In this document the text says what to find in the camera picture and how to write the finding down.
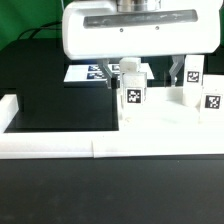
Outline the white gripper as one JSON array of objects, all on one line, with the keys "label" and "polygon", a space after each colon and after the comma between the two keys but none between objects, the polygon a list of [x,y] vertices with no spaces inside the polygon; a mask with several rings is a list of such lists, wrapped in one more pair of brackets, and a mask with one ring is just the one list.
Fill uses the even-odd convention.
[{"label": "white gripper", "polygon": [[135,7],[120,0],[75,0],[64,10],[62,39],[72,60],[100,59],[109,89],[117,78],[104,58],[167,56],[171,85],[186,54],[211,53],[220,44],[221,0],[148,0]]}]

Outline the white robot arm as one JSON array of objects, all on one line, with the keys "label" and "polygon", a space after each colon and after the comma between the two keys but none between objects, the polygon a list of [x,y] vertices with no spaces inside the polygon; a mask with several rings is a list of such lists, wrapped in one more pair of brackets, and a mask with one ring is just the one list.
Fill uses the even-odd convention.
[{"label": "white robot arm", "polygon": [[212,53],[223,0],[74,0],[62,18],[72,60]]}]

